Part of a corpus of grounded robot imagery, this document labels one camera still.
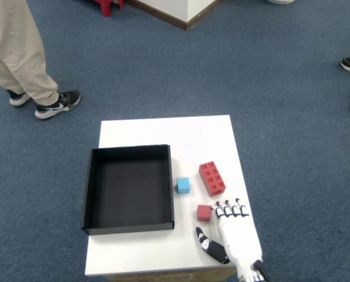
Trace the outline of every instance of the black box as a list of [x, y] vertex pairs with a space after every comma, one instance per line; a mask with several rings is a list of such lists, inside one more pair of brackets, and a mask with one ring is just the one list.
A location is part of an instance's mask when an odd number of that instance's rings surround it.
[[82, 229], [89, 235], [174, 229], [170, 146], [93, 149]]

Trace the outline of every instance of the white robotic hand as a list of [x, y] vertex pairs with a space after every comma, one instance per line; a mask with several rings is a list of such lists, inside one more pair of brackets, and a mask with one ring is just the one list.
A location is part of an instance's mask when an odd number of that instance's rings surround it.
[[[234, 202], [217, 202], [213, 207], [227, 257], [236, 265], [239, 282], [269, 281], [263, 268], [262, 250], [253, 218], [238, 198]], [[225, 264], [223, 247], [207, 238], [196, 228], [203, 250]]]

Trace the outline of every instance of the red cube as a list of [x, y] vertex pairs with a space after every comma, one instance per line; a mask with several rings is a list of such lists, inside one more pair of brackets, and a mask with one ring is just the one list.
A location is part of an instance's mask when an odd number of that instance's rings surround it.
[[214, 162], [201, 164], [198, 172], [210, 196], [215, 196], [224, 192], [226, 186]]
[[197, 220], [198, 221], [209, 221], [211, 218], [211, 206], [205, 204], [199, 204], [197, 206]]

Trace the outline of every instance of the beige pants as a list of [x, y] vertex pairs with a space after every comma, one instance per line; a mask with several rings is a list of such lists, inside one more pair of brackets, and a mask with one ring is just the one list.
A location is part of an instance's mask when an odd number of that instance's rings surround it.
[[26, 0], [0, 0], [0, 85], [45, 106], [59, 97]]

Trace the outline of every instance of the white table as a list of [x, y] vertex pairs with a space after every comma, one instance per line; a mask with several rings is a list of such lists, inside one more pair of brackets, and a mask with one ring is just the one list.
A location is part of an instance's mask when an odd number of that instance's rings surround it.
[[[174, 191], [175, 229], [89, 236], [87, 276], [221, 267], [202, 251], [195, 232], [200, 226], [222, 243], [216, 219], [197, 221], [197, 205], [239, 197], [251, 210], [229, 116], [102, 122], [100, 148], [155, 144], [171, 146], [174, 185], [179, 177], [189, 177], [191, 184], [189, 194]], [[213, 198], [198, 174], [198, 166], [212, 160], [226, 184]]]

